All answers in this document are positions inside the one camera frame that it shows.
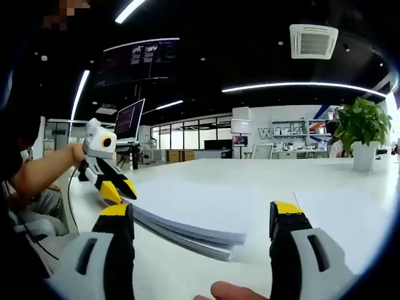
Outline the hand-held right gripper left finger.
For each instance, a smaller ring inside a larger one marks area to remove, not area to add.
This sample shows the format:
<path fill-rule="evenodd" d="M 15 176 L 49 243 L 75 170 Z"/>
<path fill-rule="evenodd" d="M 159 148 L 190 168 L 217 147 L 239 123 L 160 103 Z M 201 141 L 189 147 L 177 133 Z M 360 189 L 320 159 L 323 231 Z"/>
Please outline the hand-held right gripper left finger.
<path fill-rule="evenodd" d="M 133 241 L 133 205 L 109 206 L 67 244 L 47 281 L 62 299 L 134 299 Z"/>

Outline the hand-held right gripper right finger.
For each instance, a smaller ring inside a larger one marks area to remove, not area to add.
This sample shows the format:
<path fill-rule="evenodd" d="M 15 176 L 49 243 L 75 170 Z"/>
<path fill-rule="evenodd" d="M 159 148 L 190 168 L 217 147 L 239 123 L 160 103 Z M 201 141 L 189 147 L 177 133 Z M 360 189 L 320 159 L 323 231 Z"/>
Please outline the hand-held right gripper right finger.
<path fill-rule="evenodd" d="M 356 279 L 340 245 L 295 204 L 270 203 L 269 238 L 271 299 L 340 299 Z"/>

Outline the person's left hand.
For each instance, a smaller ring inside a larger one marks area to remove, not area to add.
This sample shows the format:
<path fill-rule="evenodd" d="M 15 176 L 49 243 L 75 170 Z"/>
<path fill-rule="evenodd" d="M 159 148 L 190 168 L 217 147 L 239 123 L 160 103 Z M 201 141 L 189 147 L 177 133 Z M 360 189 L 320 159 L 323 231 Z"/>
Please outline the person's left hand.
<path fill-rule="evenodd" d="M 72 151 L 74 165 L 78 168 L 84 160 L 85 153 L 83 151 L 83 145 L 81 143 L 74 142 L 71 143 L 69 147 Z"/>

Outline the person's right hand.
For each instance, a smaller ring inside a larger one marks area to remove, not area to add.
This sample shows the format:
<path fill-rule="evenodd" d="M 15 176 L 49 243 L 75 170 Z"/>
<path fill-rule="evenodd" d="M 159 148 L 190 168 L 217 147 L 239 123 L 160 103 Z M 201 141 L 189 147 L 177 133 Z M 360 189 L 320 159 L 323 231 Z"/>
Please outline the person's right hand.
<path fill-rule="evenodd" d="M 225 281 L 216 281 L 211 285 L 212 299 L 221 300 L 268 300 L 252 289 L 237 286 Z"/>

